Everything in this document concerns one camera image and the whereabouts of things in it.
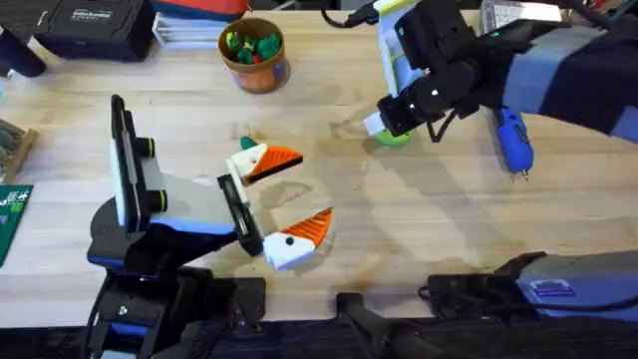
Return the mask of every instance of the sticker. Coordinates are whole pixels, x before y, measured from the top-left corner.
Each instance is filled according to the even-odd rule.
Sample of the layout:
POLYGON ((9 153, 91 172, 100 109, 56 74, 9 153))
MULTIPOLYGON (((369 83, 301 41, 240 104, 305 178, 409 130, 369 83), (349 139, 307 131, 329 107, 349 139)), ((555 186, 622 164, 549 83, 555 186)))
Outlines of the sticker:
POLYGON ((574 296, 573 289, 564 279, 542 279, 529 282, 538 297, 574 296))
POLYGON ((111 17, 113 17, 113 11, 108 10, 75 9, 71 14, 72 21, 97 24, 108 24, 111 22, 111 17))

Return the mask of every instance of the wooden tabletop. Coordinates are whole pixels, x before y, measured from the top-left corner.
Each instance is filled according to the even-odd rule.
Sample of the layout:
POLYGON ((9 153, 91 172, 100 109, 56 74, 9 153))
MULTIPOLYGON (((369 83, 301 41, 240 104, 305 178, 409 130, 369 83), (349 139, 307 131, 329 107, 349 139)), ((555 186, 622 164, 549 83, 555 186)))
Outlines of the wooden tabletop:
POLYGON ((128 65, 49 59, 45 76, 11 80, 0 118, 41 136, 20 176, 35 190, 0 269, 0 327, 86 322, 105 274, 86 252, 93 214, 113 195, 113 93, 175 176, 213 183, 245 135, 304 154, 249 195, 280 226, 334 205, 334 234, 319 253, 284 272, 236 244, 194 263, 265 277, 268 320, 332 317, 334 295, 347 290, 388 316, 427 315, 416 292, 432 273, 494 270, 536 250, 638 245, 638 146, 526 116, 529 182, 503 169, 484 113, 455 121, 440 144, 419 129, 402 148, 381 147, 362 125, 387 94, 376 28, 335 30, 318 12, 252 16, 274 21, 286 40, 292 77, 270 95, 240 91, 215 51, 155 49, 128 65))

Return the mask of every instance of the orange plastic piece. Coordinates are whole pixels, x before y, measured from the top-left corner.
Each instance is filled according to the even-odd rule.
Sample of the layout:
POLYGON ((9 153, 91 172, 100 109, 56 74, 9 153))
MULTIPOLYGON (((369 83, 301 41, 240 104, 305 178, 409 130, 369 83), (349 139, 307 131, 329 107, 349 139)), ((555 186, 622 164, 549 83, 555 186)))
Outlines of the orange plastic piece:
POLYGON ((332 207, 324 209, 312 217, 302 220, 297 224, 293 224, 286 229, 281 230, 282 233, 307 238, 315 243, 315 247, 319 246, 323 238, 328 234, 330 221, 332 220, 332 207))
POLYGON ((263 155, 261 160, 259 160, 259 163, 248 177, 255 177, 268 170, 272 170, 279 166, 285 166, 286 164, 299 159, 303 159, 303 155, 294 150, 284 147, 269 146, 266 153, 263 155))

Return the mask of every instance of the black case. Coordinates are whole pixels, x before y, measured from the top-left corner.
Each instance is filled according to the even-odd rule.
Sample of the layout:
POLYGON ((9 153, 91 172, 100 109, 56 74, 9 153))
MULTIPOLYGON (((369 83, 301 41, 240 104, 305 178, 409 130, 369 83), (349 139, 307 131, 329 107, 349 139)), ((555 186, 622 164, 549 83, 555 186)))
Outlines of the black case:
POLYGON ((35 38, 66 59, 143 61, 153 38, 155 10, 148 0, 55 0, 35 38))

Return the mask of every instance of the circuit board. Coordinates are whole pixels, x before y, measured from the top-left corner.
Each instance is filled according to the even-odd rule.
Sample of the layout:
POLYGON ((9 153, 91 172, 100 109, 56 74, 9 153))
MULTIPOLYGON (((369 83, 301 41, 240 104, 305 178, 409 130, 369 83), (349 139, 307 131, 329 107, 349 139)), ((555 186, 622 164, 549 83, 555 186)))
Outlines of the circuit board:
POLYGON ((27 184, 0 185, 0 267, 7 257, 32 190, 33 186, 27 184))

